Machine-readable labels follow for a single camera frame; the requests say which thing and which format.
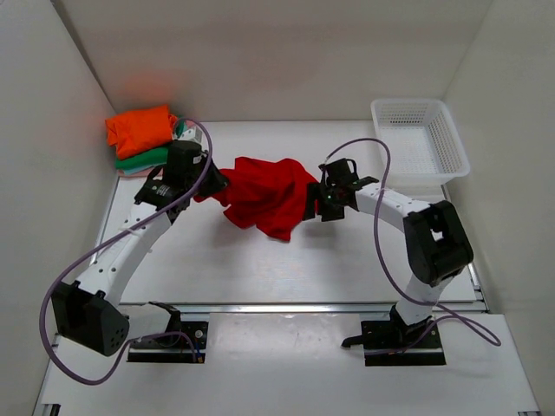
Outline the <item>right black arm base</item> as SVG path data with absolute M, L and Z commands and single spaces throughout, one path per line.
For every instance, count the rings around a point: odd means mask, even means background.
M 445 366 L 441 336 L 431 315 L 406 324 L 393 306 L 388 318 L 361 322 L 361 333 L 347 337 L 342 348 L 363 347 L 366 367 Z

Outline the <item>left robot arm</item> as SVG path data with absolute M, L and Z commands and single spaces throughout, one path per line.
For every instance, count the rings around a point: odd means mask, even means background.
M 181 334 L 177 309 L 162 302 L 123 308 L 123 292 L 192 197 L 211 196 L 228 183 L 198 142 L 172 143 L 166 164 L 156 167 L 135 195 L 122 226 L 125 236 L 102 250 L 73 283 L 56 285 L 51 301 L 59 334 L 104 356 L 146 335 L 173 345 Z

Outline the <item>red t shirt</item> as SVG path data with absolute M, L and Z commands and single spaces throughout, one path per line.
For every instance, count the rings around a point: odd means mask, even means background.
M 228 186 L 215 194 L 224 215 L 240 229 L 256 227 L 267 237 L 290 242 L 303 221 L 308 185 L 317 180 L 294 159 L 277 162 L 237 157 L 221 171 Z

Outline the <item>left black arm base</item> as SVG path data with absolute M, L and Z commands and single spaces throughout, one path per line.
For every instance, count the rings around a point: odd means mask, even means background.
M 127 361 L 132 363 L 202 364 L 206 361 L 209 321 L 187 315 L 163 302 L 130 306 L 131 340 Z

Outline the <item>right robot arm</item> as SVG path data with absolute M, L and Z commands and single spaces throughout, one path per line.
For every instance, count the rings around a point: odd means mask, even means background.
M 373 217 L 375 250 L 388 280 L 393 277 L 381 253 L 378 226 L 384 222 L 404 235 L 412 275 L 407 288 L 399 291 L 401 299 L 391 312 L 396 320 L 389 324 L 388 335 L 395 345 L 408 347 L 419 338 L 419 325 L 431 317 L 445 288 L 473 261 L 458 213 L 446 200 L 420 201 L 386 189 L 371 177 L 307 185 L 306 219 L 342 219 L 347 207 Z

